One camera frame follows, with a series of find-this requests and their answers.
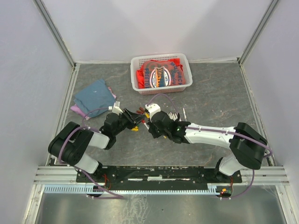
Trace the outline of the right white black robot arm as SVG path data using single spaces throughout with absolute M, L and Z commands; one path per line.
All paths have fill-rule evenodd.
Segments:
M 267 140 L 246 123 L 236 127 L 209 127 L 172 119 L 159 111 L 149 114 L 149 132 L 153 138 L 165 136 L 181 144 L 208 144 L 231 150 L 231 154 L 220 158 L 214 170 L 214 178 L 225 182 L 236 171 L 249 168 L 259 170 L 263 159 L 272 155 Z

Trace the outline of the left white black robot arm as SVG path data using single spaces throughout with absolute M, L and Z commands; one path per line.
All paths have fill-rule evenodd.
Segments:
M 48 152 L 60 162 L 87 172 L 92 182 L 99 182 L 103 177 L 102 164 L 86 153 L 87 148 L 109 150 L 116 142 L 116 135 L 125 129 L 135 128 L 145 118 L 144 114 L 124 109 L 109 113 L 100 129 L 69 122 L 50 142 Z

